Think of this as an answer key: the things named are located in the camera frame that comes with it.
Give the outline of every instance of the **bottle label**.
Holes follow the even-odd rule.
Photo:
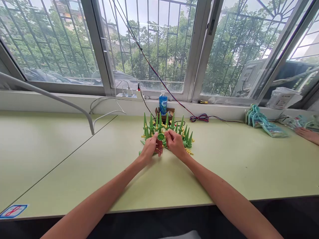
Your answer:
[[[162,101],[159,105],[161,115],[165,116],[167,112],[167,101]]]

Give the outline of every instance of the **power strip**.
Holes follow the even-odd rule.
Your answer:
[[[134,101],[143,101],[142,98],[137,98],[136,94],[133,94],[133,96],[128,96],[127,94],[125,94],[125,96],[122,95],[122,93],[118,93],[116,95],[116,99],[118,100],[134,100]]]

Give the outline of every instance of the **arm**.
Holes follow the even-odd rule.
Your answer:
[[[87,238],[128,183],[151,162],[153,153],[161,155],[163,149],[157,134],[146,140],[142,153],[130,166],[65,215],[42,239]]]
[[[247,238],[282,238],[243,195],[186,153],[179,134],[169,130],[165,135],[168,149],[193,172],[225,217]]]

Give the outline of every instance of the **green ring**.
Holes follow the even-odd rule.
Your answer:
[[[157,136],[157,139],[160,140],[160,141],[163,141],[165,139],[164,134],[159,133],[158,136]]]

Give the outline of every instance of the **tabletop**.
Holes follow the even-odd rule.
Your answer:
[[[289,138],[271,138],[261,128],[240,123],[210,120],[188,126],[194,132],[194,159],[248,200],[319,195],[319,147],[288,128]],[[143,148],[142,134],[142,117],[117,116],[15,202],[29,205],[17,218],[67,214],[135,160]],[[213,203],[170,151],[153,158],[111,212]]]
[[[0,111],[0,135],[0,212],[92,137],[83,114],[8,111]]]

